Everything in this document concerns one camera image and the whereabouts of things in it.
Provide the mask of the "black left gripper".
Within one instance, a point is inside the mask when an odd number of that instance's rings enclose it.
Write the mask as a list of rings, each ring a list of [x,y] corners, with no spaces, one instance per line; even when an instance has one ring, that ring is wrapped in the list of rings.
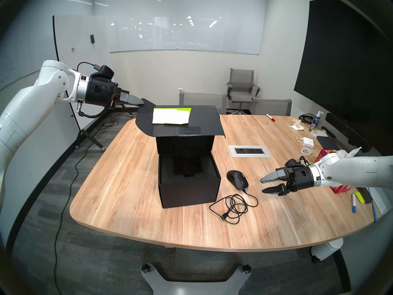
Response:
[[[111,79],[90,75],[88,81],[88,104],[101,106],[104,109],[113,109],[118,100],[122,105],[144,105],[143,100],[129,94],[128,91],[121,90],[119,85],[112,82]]]

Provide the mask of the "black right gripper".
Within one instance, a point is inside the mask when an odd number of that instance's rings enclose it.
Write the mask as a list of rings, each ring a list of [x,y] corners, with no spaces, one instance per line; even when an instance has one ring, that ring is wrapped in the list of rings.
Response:
[[[262,184],[275,181],[287,181],[286,184],[267,187],[262,190],[264,194],[285,196],[290,192],[314,187],[314,177],[309,167],[293,167],[276,169],[260,179]]]

